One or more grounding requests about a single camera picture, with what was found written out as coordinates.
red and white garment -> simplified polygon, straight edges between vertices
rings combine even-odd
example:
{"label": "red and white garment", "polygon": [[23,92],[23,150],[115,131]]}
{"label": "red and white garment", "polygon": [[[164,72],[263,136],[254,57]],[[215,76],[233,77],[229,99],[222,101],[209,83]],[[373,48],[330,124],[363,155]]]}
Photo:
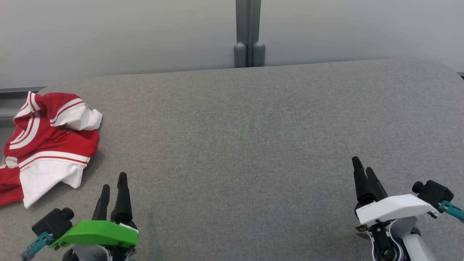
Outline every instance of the red and white garment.
{"label": "red and white garment", "polygon": [[0,205],[22,199],[28,208],[60,181],[79,187],[97,150],[101,120],[102,114],[75,94],[29,92],[3,149]]}

gray table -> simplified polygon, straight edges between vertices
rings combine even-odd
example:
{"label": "gray table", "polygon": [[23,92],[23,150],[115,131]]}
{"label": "gray table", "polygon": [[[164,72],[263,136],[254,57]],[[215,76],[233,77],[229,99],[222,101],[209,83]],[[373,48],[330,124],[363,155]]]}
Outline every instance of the gray table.
{"label": "gray table", "polygon": [[[448,186],[464,205],[464,81],[423,60],[122,75],[48,87],[103,114],[99,151],[82,186],[60,184],[30,209],[0,208],[2,260],[53,208],[90,219],[101,187],[129,176],[135,260],[368,261],[351,157],[390,195],[415,181]],[[464,226],[419,218],[437,260],[462,260]],[[41,260],[63,251],[43,250]]]}

red fabric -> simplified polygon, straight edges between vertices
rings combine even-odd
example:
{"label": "red fabric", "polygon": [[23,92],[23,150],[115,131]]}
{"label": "red fabric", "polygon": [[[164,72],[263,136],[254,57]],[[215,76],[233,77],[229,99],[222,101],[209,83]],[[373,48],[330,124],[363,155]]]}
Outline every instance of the red fabric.
{"label": "red fabric", "polygon": [[49,93],[44,96],[29,93],[26,104],[13,120],[16,124],[14,134],[3,149],[7,167],[0,169],[0,205],[24,198],[19,181],[20,169],[17,164],[21,164],[36,153],[67,152],[84,157],[91,157],[95,153],[99,140],[97,130],[71,131],[61,126],[51,126],[51,121],[57,114],[72,110],[72,106],[67,103],[75,99],[79,97],[68,93]]}

white wall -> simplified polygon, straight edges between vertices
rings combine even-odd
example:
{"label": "white wall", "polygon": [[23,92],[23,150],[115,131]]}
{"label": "white wall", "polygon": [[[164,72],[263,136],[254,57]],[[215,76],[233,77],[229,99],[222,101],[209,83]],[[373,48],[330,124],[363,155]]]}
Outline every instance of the white wall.
{"label": "white wall", "polygon": [[463,0],[262,0],[266,65],[418,57],[464,72]]}
{"label": "white wall", "polygon": [[0,89],[233,68],[233,0],[0,0]]}

gray vertical frame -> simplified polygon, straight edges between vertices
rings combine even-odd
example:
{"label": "gray vertical frame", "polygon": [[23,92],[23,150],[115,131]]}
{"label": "gray vertical frame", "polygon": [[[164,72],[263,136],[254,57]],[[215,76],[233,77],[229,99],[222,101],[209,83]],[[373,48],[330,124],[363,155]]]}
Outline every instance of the gray vertical frame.
{"label": "gray vertical frame", "polygon": [[264,66],[265,45],[258,41],[261,0],[236,0],[235,68]]}

